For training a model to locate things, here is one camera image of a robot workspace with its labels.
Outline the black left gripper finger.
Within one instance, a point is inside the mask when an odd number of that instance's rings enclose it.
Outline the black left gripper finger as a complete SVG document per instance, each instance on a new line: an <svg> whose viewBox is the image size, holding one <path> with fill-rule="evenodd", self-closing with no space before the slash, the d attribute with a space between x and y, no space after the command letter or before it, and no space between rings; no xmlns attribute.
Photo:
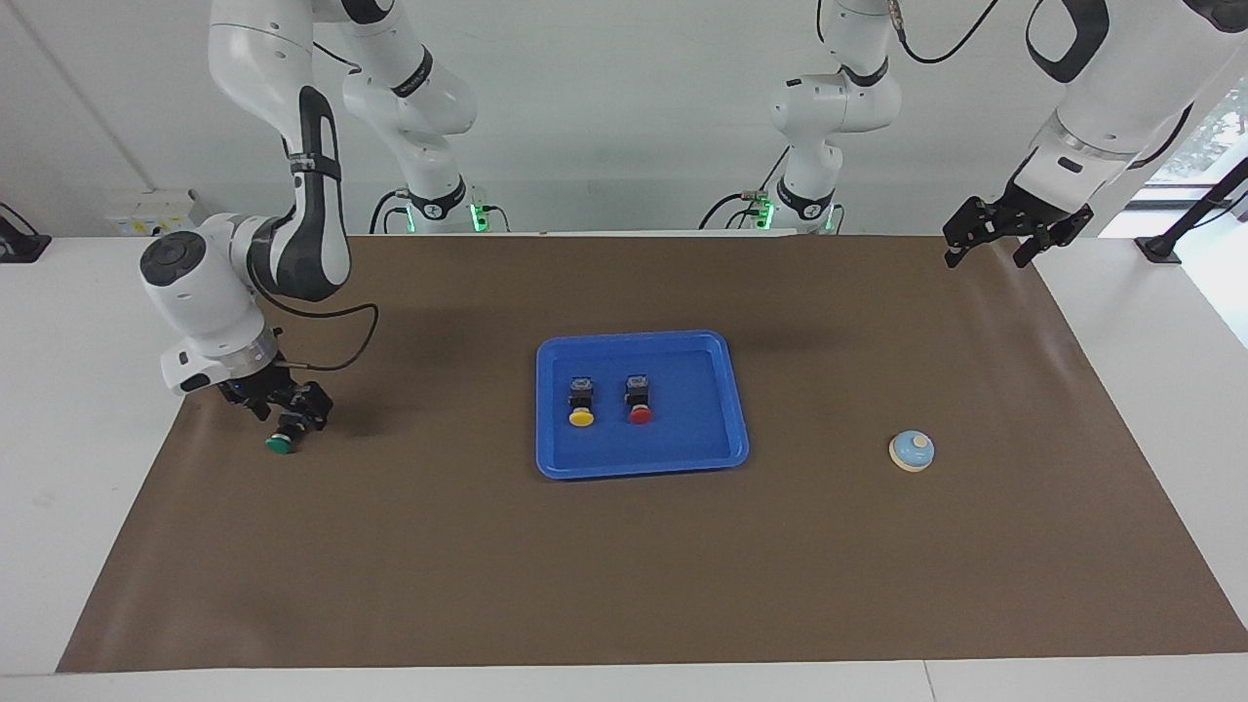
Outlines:
<svg viewBox="0 0 1248 702"><path fill-rule="evenodd" d="M1026 269L1038 257L1040 254L1048 252L1055 246L1053 231L1051 227L1038 227L1022 237L1022 244L1013 254L1013 264L1017 269Z"/></svg>
<svg viewBox="0 0 1248 702"><path fill-rule="evenodd" d="M963 204L951 214L948 222L942 227L942 235L948 249L943 254L946 266L955 269L962 262L966 254L975 249L976 235L983 227L987 214L985 201L981 197L967 197Z"/></svg>

